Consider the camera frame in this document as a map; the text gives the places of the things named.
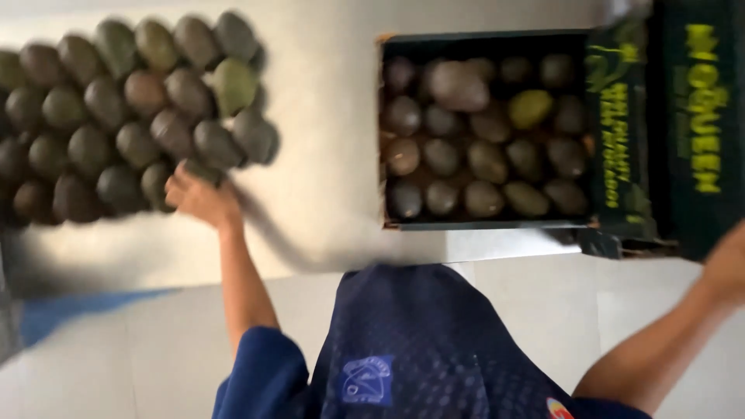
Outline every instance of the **printed logo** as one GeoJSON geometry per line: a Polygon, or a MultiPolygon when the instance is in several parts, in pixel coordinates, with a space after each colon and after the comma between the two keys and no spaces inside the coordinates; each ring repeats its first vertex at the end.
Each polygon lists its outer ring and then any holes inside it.
{"type": "Polygon", "coordinates": [[[340,375],[340,396],[345,403],[391,405],[390,371],[393,357],[370,356],[347,362],[340,375]]]}
{"type": "Polygon", "coordinates": [[[548,406],[548,413],[551,414],[551,419],[574,419],[574,416],[569,413],[569,410],[556,399],[550,397],[546,399],[546,406],[548,406]]]}

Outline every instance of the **shirt sleeve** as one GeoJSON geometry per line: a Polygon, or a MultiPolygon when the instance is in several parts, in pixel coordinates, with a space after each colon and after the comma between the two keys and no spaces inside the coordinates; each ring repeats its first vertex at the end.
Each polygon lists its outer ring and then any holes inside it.
{"type": "Polygon", "coordinates": [[[297,345],[269,327],[248,329],[235,364],[220,384],[213,419],[271,418],[308,386],[308,369],[297,345]]]}
{"type": "Polygon", "coordinates": [[[652,419],[639,409],[611,400],[578,397],[574,399],[588,418],[603,419],[652,419]]]}

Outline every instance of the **floor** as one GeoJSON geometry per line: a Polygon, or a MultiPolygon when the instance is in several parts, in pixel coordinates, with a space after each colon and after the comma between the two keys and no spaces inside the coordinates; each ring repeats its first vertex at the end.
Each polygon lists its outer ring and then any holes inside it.
{"type": "MultiPolygon", "coordinates": [[[[621,339],[671,307],[699,274],[676,259],[584,255],[455,264],[518,344],[564,389],[621,339]]],[[[313,365],[339,274],[268,283],[285,332],[313,365]]],[[[745,315],[696,360],[658,418],[739,416],[745,315]]],[[[220,289],[188,289],[78,318],[0,368],[3,419],[208,418],[230,369],[220,289]]]]}

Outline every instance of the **white surface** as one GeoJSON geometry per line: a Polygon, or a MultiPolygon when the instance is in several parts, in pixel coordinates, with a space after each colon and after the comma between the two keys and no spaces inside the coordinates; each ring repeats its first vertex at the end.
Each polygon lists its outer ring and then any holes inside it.
{"type": "MultiPolygon", "coordinates": [[[[522,350],[566,391],[614,344],[669,309],[699,274],[681,260],[584,255],[456,264],[494,304],[522,350]]],[[[340,275],[267,283],[284,331],[312,370],[340,275]]],[[[745,316],[728,322],[657,419],[739,418],[745,316]]],[[[177,292],[81,318],[0,368],[3,419],[204,419],[230,369],[220,289],[177,292]]]]}
{"type": "MultiPolygon", "coordinates": [[[[117,8],[120,4],[14,3],[0,18],[0,45],[19,47],[31,38],[56,42],[71,28],[89,33],[110,14],[132,22],[156,14],[174,22],[194,10],[212,20],[228,7],[244,11],[268,51],[262,78],[266,114],[282,137],[271,167],[234,173],[256,202],[246,228],[263,278],[341,272],[376,260],[460,262],[577,251],[536,231],[381,231],[374,39],[391,31],[589,28],[597,23],[600,2],[246,0],[154,6],[137,0],[125,9],[117,8]]],[[[4,250],[21,295],[218,281],[213,233],[180,215],[31,228],[10,238],[4,250]]]]}

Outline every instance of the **person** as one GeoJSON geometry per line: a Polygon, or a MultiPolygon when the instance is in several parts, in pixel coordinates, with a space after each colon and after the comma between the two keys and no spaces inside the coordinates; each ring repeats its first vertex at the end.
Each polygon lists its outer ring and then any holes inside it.
{"type": "Polygon", "coordinates": [[[572,395],[518,348],[489,301],[442,265],[344,274],[312,380],[244,238],[234,187],[179,166],[167,202],[214,227],[235,364],[213,418],[649,418],[745,303],[745,224],[666,315],[621,342],[572,395]]]}

